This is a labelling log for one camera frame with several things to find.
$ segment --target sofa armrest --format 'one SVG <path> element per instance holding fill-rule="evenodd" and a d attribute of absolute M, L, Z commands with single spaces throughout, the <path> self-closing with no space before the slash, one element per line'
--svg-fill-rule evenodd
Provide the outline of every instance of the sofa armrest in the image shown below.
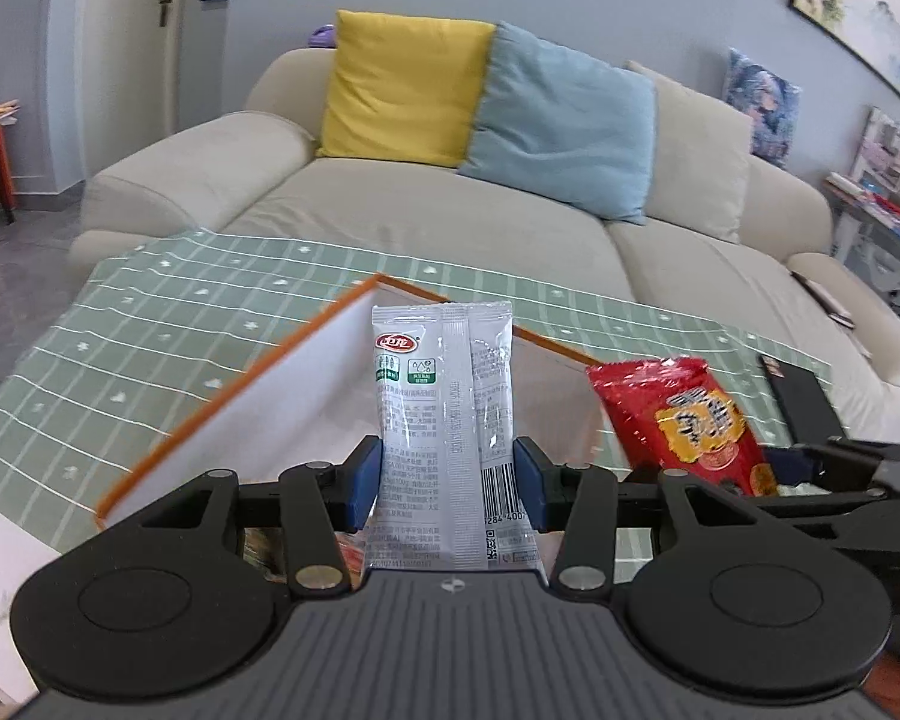
<path fill-rule="evenodd" d="M 67 271 L 71 283 L 79 289 L 90 278 L 99 261 L 127 254 L 136 247 L 150 244 L 154 240 L 149 235 L 109 230 L 89 230 L 78 235 L 67 253 Z"/>
<path fill-rule="evenodd" d="M 314 158 L 293 122 L 242 111 L 178 132 L 92 178 L 84 230 L 163 238 L 220 230 Z"/>
<path fill-rule="evenodd" d="M 900 386 L 884 386 L 881 418 L 864 430 L 850 428 L 850 437 L 861 442 L 900 443 Z"/>
<path fill-rule="evenodd" d="M 832 257 L 797 254 L 787 261 L 791 271 L 813 279 L 850 310 L 855 336 L 871 353 L 871 367 L 887 384 L 900 388 L 900 317 L 864 282 Z"/>

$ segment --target barcode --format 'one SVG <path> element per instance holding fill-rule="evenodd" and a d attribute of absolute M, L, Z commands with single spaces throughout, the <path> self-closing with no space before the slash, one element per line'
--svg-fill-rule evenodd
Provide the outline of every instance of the barcode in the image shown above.
<path fill-rule="evenodd" d="M 483 469 L 480 472 L 484 483 L 484 512 L 487 525 L 504 519 L 521 519 L 520 499 L 516 494 L 514 465 L 511 463 Z"/>

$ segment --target purple object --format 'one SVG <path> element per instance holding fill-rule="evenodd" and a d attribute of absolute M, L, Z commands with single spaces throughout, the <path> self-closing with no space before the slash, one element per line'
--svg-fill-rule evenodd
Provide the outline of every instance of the purple object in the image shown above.
<path fill-rule="evenodd" d="M 336 49 L 337 28 L 331 23 L 322 26 L 310 36 L 307 45 L 311 49 Z"/>

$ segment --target door handle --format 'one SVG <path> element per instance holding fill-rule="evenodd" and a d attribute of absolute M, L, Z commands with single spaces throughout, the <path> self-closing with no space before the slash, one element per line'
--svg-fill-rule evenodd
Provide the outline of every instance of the door handle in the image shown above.
<path fill-rule="evenodd" d="M 160 26 L 166 26 L 167 17 L 170 14 L 170 6 L 173 4 L 173 0 L 160 0 L 157 4 L 160 5 Z"/>

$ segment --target door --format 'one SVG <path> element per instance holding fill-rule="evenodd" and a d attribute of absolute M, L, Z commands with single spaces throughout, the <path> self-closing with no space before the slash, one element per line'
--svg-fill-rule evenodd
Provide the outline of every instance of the door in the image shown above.
<path fill-rule="evenodd" d="M 83 0 L 87 175 L 173 132 L 182 0 Z"/>

